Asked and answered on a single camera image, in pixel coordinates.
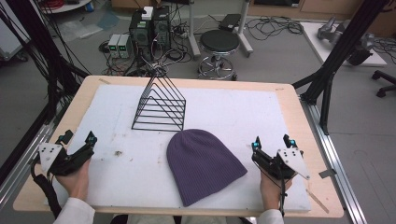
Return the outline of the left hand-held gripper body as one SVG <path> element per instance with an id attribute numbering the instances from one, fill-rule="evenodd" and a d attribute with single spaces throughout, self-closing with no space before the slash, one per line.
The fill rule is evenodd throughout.
<path id="1" fill-rule="evenodd" d="M 60 176 L 74 173 L 94 154 L 92 144 L 85 144 L 68 155 L 63 145 L 51 143 L 41 143 L 38 153 L 42 171 Z"/>

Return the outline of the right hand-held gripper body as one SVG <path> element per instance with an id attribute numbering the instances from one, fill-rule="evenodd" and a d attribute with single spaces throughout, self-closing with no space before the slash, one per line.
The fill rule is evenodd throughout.
<path id="1" fill-rule="evenodd" d="M 304 162 L 304 153 L 297 147 L 279 149 L 274 157 L 259 148 L 253 149 L 252 160 L 271 177 L 292 179 L 300 175 L 309 180 L 311 175 Z"/>

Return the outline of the purple knit beanie hat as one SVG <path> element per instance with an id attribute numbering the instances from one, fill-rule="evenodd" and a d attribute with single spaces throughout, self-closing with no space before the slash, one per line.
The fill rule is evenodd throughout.
<path id="1" fill-rule="evenodd" d="M 248 172 L 214 134 L 199 129 L 176 133 L 166 158 L 184 206 L 225 189 Z"/>

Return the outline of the black wire rack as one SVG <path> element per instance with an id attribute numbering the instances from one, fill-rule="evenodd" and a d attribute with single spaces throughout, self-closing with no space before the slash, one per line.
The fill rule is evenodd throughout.
<path id="1" fill-rule="evenodd" d="M 134 114 L 133 130 L 180 132 L 187 100 L 161 68 L 154 68 Z"/>

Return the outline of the person's left hand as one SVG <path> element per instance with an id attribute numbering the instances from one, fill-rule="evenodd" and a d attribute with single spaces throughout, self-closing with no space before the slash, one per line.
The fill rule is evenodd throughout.
<path id="1" fill-rule="evenodd" d="M 90 160 L 74 173 L 67 176 L 57 175 L 57 181 L 65 188 L 68 196 L 85 201 L 88 197 Z"/>

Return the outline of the person's right hand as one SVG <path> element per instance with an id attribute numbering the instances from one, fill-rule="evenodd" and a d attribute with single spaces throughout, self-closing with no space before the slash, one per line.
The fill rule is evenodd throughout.
<path id="1" fill-rule="evenodd" d="M 281 200 L 281 181 L 272 178 L 265 171 L 261 171 L 260 192 L 263 210 L 277 210 Z"/>

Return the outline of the wooden stick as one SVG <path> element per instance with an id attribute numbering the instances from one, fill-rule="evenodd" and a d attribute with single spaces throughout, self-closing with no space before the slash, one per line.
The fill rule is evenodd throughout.
<path id="1" fill-rule="evenodd" d="M 329 214 L 330 210 L 325 206 L 325 204 L 309 189 L 306 189 L 307 194 L 316 202 L 316 204 L 326 213 Z"/>

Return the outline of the white foam mat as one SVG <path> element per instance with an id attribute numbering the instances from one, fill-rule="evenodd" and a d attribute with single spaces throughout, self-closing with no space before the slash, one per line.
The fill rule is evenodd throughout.
<path id="1" fill-rule="evenodd" d="M 143 90 L 141 86 L 100 86 L 69 143 L 69 151 L 75 152 L 88 133 L 97 138 L 87 199 L 96 209 L 184 207 L 166 159 L 172 133 L 133 124 Z M 244 176 L 193 208 L 230 211 L 235 216 L 260 212 L 260 171 L 251 159 L 251 144 L 261 140 L 270 155 L 285 146 L 283 137 L 289 130 L 276 94 L 193 88 L 181 92 L 186 99 L 184 127 L 214 134 L 247 168 Z"/>

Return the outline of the black metal stand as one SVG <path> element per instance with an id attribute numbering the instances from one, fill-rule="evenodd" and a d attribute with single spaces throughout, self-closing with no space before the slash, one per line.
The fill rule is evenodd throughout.
<path id="1" fill-rule="evenodd" d="M 309 105 L 316 105 L 318 97 L 323 94 L 319 127 L 326 135 L 329 134 L 328 117 L 333 78 L 387 2 L 388 0 L 364 0 L 318 71 L 292 84 L 294 89 L 309 84 L 307 91 L 301 94 L 302 100 Z"/>
<path id="2" fill-rule="evenodd" d="M 30 44 L 22 39 L 16 30 L 17 25 L 13 25 L 12 19 L 6 12 L 0 10 L 0 19 L 17 37 L 48 82 L 49 102 L 44 111 L 46 121 L 50 121 L 57 117 L 58 104 L 68 106 L 71 103 L 72 97 L 80 87 L 78 77 L 85 78 L 89 73 L 63 57 L 53 42 L 50 31 L 41 20 L 40 13 L 36 13 L 30 0 L 6 0 L 6 3 L 29 35 Z"/>

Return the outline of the grey power supply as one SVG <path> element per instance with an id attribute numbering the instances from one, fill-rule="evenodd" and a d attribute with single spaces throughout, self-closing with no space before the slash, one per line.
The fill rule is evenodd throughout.
<path id="1" fill-rule="evenodd" d="M 132 54 L 132 42 L 129 35 L 121 35 L 118 42 L 118 49 L 120 57 L 127 59 Z"/>
<path id="2" fill-rule="evenodd" d="M 113 58 L 119 58 L 119 50 L 118 50 L 118 43 L 120 40 L 120 35 L 112 35 L 107 43 L 110 55 Z"/>

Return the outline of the white platform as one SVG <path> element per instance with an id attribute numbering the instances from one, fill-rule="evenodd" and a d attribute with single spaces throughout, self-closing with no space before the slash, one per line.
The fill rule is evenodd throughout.
<path id="1" fill-rule="evenodd" d="M 322 23 L 302 22 L 301 25 L 304 27 L 304 35 L 309 40 L 312 49 L 317 54 L 319 60 L 324 63 L 332 51 L 332 44 L 328 40 L 320 40 L 317 38 L 317 32 L 322 26 Z M 387 65 L 381 56 L 373 49 L 371 53 L 372 55 L 369 56 L 361 66 L 383 67 Z"/>

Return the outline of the black round stool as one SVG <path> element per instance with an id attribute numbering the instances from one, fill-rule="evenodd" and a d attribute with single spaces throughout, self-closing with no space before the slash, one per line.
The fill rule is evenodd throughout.
<path id="1" fill-rule="evenodd" d="M 209 53 L 198 65 L 198 77 L 210 79 L 230 78 L 237 80 L 237 74 L 228 55 L 239 49 L 239 39 L 236 34 L 224 30 L 211 30 L 200 36 L 201 49 Z"/>

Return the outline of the black computer tower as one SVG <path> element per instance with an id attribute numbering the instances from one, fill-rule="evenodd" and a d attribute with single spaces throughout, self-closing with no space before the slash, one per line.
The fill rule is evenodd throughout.
<path id="1" fill-rule="evenodd" d="M 153 11 L 153 26 L 157 47 L 162 50 L 171 48 L 170 7 L 156 7 Z"/>
<path id="2" fill-rule="evenodd" d="M 152 43 L 152 21 L 143 20 L 142 15 L 142 10 L 137 10 L 133 14 L 129 32 L 141 55 L 150 62 L 152 60 L 150 49 Z"/>

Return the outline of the black flat box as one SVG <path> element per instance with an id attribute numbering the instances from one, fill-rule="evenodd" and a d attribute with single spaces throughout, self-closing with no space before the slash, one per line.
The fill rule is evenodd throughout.
<path id="1" fill-rule="evenodd" d="M 219 24 L 220 30 L 231 32 L 241 19 L 240 14 L 227 14 Z"/>

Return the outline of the aluminium rail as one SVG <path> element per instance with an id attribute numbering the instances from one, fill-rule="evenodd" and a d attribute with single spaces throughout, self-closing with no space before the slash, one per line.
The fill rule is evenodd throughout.
<path id="1" fill-rule="evenodd" d="M 343 210 L 347 213 L 351 224 L 368 224 L 361 209 L 355 192 L 348 180 L 347 173 L 338 156 L 332 139 L 319 125 L 320 112 L 316 105 L 309 105 L 301 101 L 301 105 L 311 126 L 312 132 L 317 139 L 319 150 L 322 154 L 330 178 L 341 200 Z"/>
<path id="2" fill-rule="evenodd" d="M 27 141 L 27 145 L 22 147 L 23 153 L 0 185 L 0 211 L 7 205 L 23 179 L 30 174 L 30 164 L 36 155 L 38 145 L 41 142 L 49 141 L 55 129 L 56 124 L 54 123 L 42 125 L 33 132 L 33 138 Z"/>

